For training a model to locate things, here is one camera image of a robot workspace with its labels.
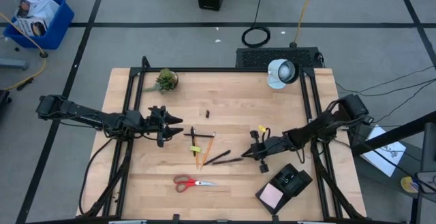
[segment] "pink sticky note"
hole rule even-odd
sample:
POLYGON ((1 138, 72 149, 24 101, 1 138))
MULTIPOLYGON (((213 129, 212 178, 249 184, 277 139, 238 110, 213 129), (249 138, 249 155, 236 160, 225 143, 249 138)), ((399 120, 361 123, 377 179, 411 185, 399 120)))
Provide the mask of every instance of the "pink sticky note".
POLYGON ((260 195, 260 199, 271 206, 271 208, 275 208, 279 203, 281 196, 283 196, 283 193, 268 183, 260 195))

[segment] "red scissors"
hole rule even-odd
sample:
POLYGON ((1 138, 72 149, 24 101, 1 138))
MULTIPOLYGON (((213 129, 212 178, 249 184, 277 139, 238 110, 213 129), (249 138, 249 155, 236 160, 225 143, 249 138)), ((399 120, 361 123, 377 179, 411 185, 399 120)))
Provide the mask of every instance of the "red scissors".
POLYGON ((176 183, 176 192, 182 193, 189 187, 194 186, 215 186, 215 183, 204 182, 196 179, 192 179, 188 175, 177 175, 173 179, 174 183, 176 183))

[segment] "wooden tabletop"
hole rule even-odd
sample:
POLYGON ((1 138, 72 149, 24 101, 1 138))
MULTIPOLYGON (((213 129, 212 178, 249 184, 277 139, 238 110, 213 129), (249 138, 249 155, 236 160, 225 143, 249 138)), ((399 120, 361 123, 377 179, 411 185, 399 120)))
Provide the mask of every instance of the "wooden tabletop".
MULTIPOLYGON (((337 90, 331 69, 316 69, 315 72, 324 109, 337 98, 337 90)), ((102 109, 104 112, 121 112, 128 74, 129 69, 112 70, 102 109)), ((152 86, 157 75, 146 73, 144 88, 152 86)), ((232 152, 226 156, 227 159, 239 157, 254 143, 249 132, 258 129, 259 125, 270 127, 271 135, 281 135, 282 131, 307 124, 299 81, 276 91, 267 85, 266 73, 187 72, 178 73, 178 76, 180 81, 176 90, 163 95, 159 92, 142 94, 140 111, 146 117, 150 113, 148 107, 165 105, 171 115, 183 119, 183 123, 172 126, 185 128, 183 133, 189 133, 191 126, 197 133, 216 132, 209 159, 228 149, 232 152), (205 117, 206 110, 211 112, 210 118, 205 117)), ((307 84, 312 113, 315 113, 309 80, 307 84)), ((300 163, 295 152, 279 153, 266 158, 270 171, 265 174, 260 173, 260 164, 253 159, 226 165, 207 165, 200 171, 196 168, 193 153, 189 151, 191 138, 183 133, 166 142, 164 148, 158 148, 156 142, 145 138, 135 140, 123 219, 172 219, 173 214, 180 214, 184 220, 271 220, 270 213, 255 193, 285 164, 291 163, 297 170, 305 170, 313 182, 279 211, 280 220, 322 220, 309 144, 305 147, 304 164, 300 163), (189 174, 217 186, 192 187, 184 193, 177 193, 172 182, 177 174, 189 174)), ((338 132, 337 139, 348 143, 345 132, 338 132)), ((103 133, 97 132, 92 153, 106 141, 103 133)), ((208 142, 208 138, 198 139, 202 148, 206 148, 208 142)), ((105 148, 89 170, 82 199, 85 211, 108 184, 114 146, 115 143, 112 143, 105 148)), ((333 142, 330 150, 338 187, 356 210, 366 215, 350 149, 333 142)), ((327 185, 326 192, 330 215, 334 216, 327 185)), ((117 197, 118 190, 112 198, 111 213, 114 213, 117 197)))

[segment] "small potted plant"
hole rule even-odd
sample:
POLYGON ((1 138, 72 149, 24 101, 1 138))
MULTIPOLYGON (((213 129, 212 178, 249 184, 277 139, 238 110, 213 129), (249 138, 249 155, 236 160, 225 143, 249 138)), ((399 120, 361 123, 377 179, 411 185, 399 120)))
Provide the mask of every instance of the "small potted plant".
POLYGON ((145 88, 145 92, 159 91, 164 93, 164 91, 171 91, 177 87, 178 76, 174 71, 164 68, 160 71, 159 77, 156 79, 155 85, 150 88, 145 88))

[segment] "blue bin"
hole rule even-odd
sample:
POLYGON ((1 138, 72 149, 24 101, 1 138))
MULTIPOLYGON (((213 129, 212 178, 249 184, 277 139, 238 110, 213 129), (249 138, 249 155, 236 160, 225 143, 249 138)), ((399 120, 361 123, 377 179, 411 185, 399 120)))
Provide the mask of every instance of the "blue bin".
MULTIPOLYGON (((59 9, 50 26, 47 28, 46 34, 41 37, 30 36, 43 49, 56 50, 62 42, 63 36, 68 30, 69 24, 73 20, 74 12, 69 8, 65 0, 53 0, 59 4, 59 9)), ((25 36, 21 35, 11 24, 8 24, 3 35, 12 38, 17 44, 24 48, 36 48, 25 36)))

